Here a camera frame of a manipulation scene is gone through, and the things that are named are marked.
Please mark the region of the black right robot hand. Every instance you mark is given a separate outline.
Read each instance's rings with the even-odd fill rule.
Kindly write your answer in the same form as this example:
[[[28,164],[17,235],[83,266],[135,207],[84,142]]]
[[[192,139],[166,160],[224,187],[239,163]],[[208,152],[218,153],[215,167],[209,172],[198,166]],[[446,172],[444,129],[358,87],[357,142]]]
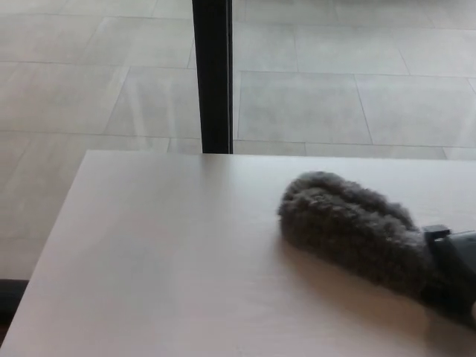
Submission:
[[[447,318],[475,329],[475,232],[452,232],[444,225],[422,229],[443,281],[427,287],[423,297]]]

